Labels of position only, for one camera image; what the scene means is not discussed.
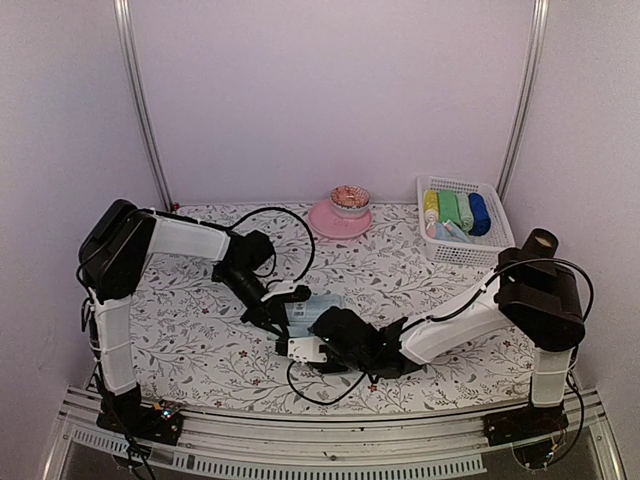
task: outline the white wall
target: white wall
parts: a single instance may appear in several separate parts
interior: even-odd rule
[[[182,203],[415,201],[432,173],[494,183],[531,0],[137,0],[149,111]]]
[[[640,474],[640,3],[551,2],[531,115],[506,209],[593,276],[579,374],[595,384],[629,478]]]
[[[112,2],[0,3],[0,478],[37,478],[91,367],[76,252],[119,196],[158,204]]]

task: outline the green towel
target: green towel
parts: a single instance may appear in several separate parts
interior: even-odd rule
[[[460,223],[464,233],[469,233],[473,228],[473,213],[469,205],[469,195],[466,193],[456,193],[458,199],[458,213],[460,214]]]
[[[438,192],[438,202],[440,203],[440,222],[451,220],[462,227],[460,214],[458,213],[458,198],[451,190],[441,190]]]

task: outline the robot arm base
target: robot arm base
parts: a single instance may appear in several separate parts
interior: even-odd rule
[[[168,409],[142,406],[140,385],[121,395],[107,391],[98,379],[102,396],[96,425],[115,433],[131,434],[136,438],[176,446],[182,433],[184,417]]]
[[[517,410],[491,413],[483,423],[484,435],[492,447],[548,435],[569,426],[562,402],[549,408],[529,403]]]

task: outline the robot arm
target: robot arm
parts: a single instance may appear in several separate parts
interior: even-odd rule
[[[561,406],[571,354],[585,329],[575,276],[563,261],[553,260],[557,245],[551,233],[534,230],[522,249],[500,254],[497,273],[490,272],[477,286],[430,312],[381,330],[350,310],[334,307],[311,327],[314,342],[290,341],[289,356],[306,357],[320,370],[323,363],[342,362],[382,378],[397,378],[476,337],[516,326],[536,347],[531,404]]]
[[[261,232],[243,236],[212,223],[138,209],[126,200],[114,202],[80,248],[78,276],[90,298],[91,347],[106,401],[99,424],[116,431],[124,425],[134,435],[157,431],[149,426],[157,415],[140,406],[129,326],[133,294],[154,253],[210,260],[215,264],[212,280],[227,285],[247,307],[241,320],[279,337],[288,336],[284,303],[305,301],[311,294],[293,282],[278,283],[272,291],[262,285],[253,272],[274,249]],[[152,439],[175,442],[179,425],[173,426],[168,435]]]

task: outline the white backdrop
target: white backdrop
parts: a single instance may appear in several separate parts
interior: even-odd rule
[[[114,199],[160,203],[113,17],[110,2],[0,2],[4,480],[42,478],[67,385],[94,367],[73,275],[80,243]]]
[[[314,200],[358,183],[415,201],[434,173],[495,183],[533,2],[136,0],[171,193]]]

